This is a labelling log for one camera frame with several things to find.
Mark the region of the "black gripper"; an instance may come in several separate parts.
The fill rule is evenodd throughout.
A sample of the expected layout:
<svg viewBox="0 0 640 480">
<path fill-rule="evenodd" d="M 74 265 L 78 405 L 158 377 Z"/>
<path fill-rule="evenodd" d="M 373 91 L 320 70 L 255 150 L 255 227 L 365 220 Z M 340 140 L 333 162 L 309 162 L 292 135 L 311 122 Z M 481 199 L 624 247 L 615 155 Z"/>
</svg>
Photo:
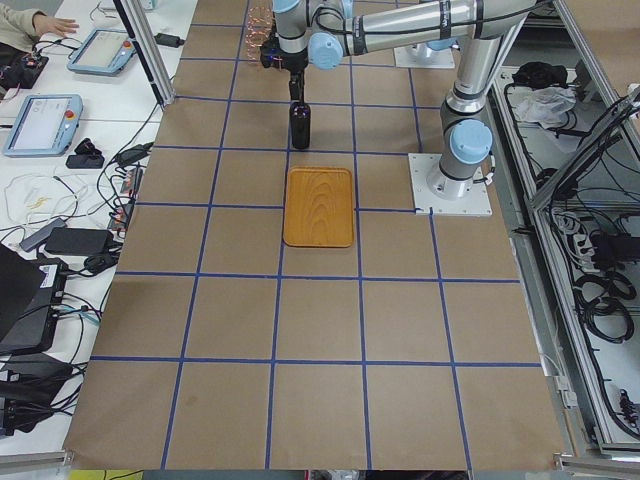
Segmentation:
<svg viewBox="0 0 640 480">
<path fill-rule="evenodd" d="M 260 46 L 260 63 L 264 68 L 276 68 L 290 72 L 289 95 L 292 102 L 304 102 L 305 71 L 308 66 L 307 50 L 287 53 L 278 38 L 268 38 Z"/>
</svg>

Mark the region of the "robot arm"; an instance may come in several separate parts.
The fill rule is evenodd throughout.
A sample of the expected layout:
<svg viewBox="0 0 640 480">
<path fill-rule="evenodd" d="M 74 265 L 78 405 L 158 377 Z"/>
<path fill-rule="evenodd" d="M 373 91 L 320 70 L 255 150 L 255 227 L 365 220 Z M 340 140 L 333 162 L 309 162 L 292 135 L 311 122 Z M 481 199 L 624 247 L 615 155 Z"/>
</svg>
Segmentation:
<svg viewBox="0 0 640 480">
<path fill-rule="evenodd" d="M 465 39 L 457 78 L 440 109 L 443 153 L 427 174 L 430 190 L 445 200 L 466 196 L 489 156 L 493 133 L 483 122 L 488 91 L 515 41 L 513 33 Z"/>
<path fill-rule="evenodd" d="M 424 1 L 353 15 L 350 1 L 275 1 L 260 62 L 291 75 L 292 99 L 303 98 L 305 68 L 336 68 L 343 58 L 399 47 L 460 41 L 457 78 L 446 97 L 463 115 L 479 112 L 495 75 L 537 1 Z"/>
</svg>

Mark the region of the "person's hand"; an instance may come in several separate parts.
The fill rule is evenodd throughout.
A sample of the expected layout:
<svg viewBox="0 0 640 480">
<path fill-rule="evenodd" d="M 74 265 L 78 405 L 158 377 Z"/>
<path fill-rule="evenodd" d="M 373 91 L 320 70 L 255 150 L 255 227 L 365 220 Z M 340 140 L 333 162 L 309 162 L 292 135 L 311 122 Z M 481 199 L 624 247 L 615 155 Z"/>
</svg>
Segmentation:
<svg viewBox="0 0 640 480">
<path fill-rule="evenodd" d="M 52 34 L 65 38 L 77 32 L 79 24 L 74 19 L 58 18 L 36 13 L 32 17 L 32 24 L 37 36 Z"/>
</svg>

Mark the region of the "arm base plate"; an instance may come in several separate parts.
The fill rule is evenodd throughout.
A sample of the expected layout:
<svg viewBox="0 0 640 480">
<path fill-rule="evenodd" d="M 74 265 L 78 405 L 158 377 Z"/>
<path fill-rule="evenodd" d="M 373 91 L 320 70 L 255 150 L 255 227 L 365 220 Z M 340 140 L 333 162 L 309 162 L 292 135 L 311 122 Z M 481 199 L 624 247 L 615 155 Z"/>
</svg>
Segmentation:
<svg viewBox="0 0 640 480">
<path fill-rule="evenodd" d="M 455 68 L 451 45 L 432 48 L 428 43 L 396 47 L 395 66 L 398 68 L 441 69 Z"/>
<path fill-rule="evenodd" d="M 490 217 L 493 210 L 481 167 L 472 178 L 452 180 L 440 170 L 440 158 L 436 153 L 408 155 L 415 214 Z"/>
</svg>

